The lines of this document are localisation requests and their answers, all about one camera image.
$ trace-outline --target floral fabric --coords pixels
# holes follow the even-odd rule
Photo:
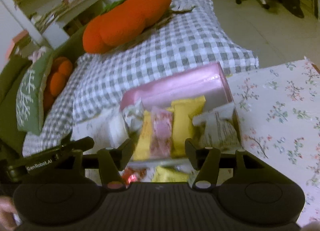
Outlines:
[[[305,59],[228,78],[243,146],[303,189],[298,224],[320,221],[320,75]]]

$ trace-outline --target red wrapper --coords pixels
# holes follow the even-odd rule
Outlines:
[[[122,178],[128,186],[131,182],[141,181],[147,174],[147,169],[134,170],[130,167],[125,168]]]

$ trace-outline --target finger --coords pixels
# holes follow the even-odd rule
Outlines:
[[[17,227],[14,217],[11,213],[0,210],[0,223],[3,227],[9,231],[14,230]]]
[[[17,214],[17,210],[10,197],[0,196],[0,210]]]
[[[301,231],[319,231],[320,230],[320,222],[314,221],[304,226]]]

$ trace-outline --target gray checkered blanket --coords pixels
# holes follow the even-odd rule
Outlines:
[[[118,104],[125,91],[141,84],[220,62],[225,74],[257,69],[252,51],[236,45],[220,27],[211,0],[176,0],[176,6],[196,6],[176,14],[160,29],[150,29],[135,41],[96,55],[75,92],[74,122]]]
[[[34,135],[31,132],[27,133],[22,149],[24,157],[59,145],[61,140],[72,131],[74,92],[87,70],[91,59],[91,55],[85,54],[77,60],[77,67],[48,113],[40,136]]]

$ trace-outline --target orange plush toy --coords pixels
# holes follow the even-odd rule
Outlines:
[[[66,57],[59,57],[52,63],[51,72],[43,95],[43,109],[46,114],[57,96],[62,92],[72,73],[73,65]]]
[[[126,0],[108,13],[94,18],[83,34],[88,53],[105,53],[130,42],[156,23],[172,0]]]

